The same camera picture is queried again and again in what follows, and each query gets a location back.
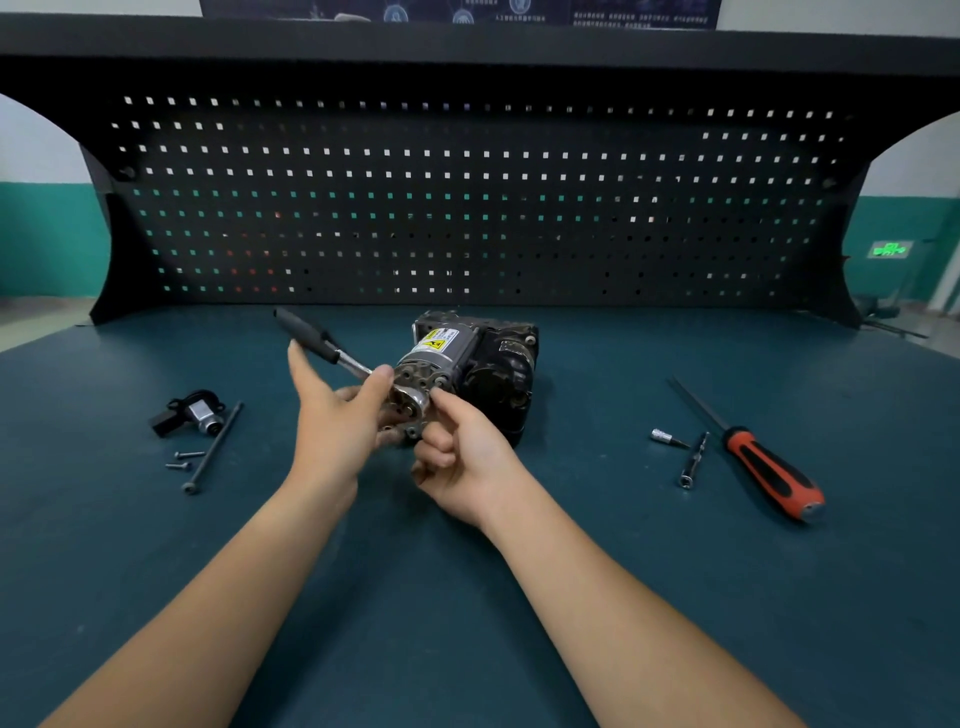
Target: green and white wall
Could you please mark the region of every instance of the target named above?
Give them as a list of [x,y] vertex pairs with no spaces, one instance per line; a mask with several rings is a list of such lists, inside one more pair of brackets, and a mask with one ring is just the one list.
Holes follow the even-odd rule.
[[[0,12],[201,14],[199,0],[0,0]],[[960,37],[960,2],[723,0],[718,29]],[[906,259],[867,258],[888,240],[915,244]],[[904,298],[929,301],[958,242],[960,114],[871,166],[844,242],[851,291],[887,297],[903,287]],[[97,296],[108,260],[107,226],[77,144],[0,96],[0,296]],[[947,305],[960,298],[948,293]]]

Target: green wall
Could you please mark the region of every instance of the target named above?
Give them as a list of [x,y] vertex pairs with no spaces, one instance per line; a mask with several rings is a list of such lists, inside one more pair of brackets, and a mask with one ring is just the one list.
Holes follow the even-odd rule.
[[[870,260],[881,240],[914,240],[902,260]],[[844,240],[852,293],[927,301],[960,240],[960,200],[862,197]],[[98,296],[109,234],[89,184],[0,182],[0,295]]]
[[99,296],[109,260],[91,184],[0,182],[0,296]]

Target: gray cylindrical motor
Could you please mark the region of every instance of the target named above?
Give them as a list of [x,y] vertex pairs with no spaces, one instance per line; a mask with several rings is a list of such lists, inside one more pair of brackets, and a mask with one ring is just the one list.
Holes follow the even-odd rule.
[[429,392],[442,387],[456,392],[464,366],[477,347],[479,335],[466,324],[442,324],[419,340],[394,367],[394,382]]

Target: ratchet handle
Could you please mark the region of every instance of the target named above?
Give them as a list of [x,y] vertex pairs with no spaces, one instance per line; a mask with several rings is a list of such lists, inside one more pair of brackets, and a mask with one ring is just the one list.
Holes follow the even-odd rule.
[[724,433],[723,442],[787,515],[804,522],[823,515],[824,494],[817,484],[757,442],[749,429],[731,427]]
[[283,330],[290,334],[290,337],[304,349],[313,352],[331,364],[340,361],[340,346],[329,332],[307,324],[302,318],[295,316],[286,308],[278,306],[274,309],[274,316]]

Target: exit sign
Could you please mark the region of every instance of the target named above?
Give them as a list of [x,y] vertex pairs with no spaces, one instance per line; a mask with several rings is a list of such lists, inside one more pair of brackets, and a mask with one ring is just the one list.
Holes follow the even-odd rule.
[[875,260],[905,258],[910,255],[913,240],[881,241],[870,246],[867,257]]

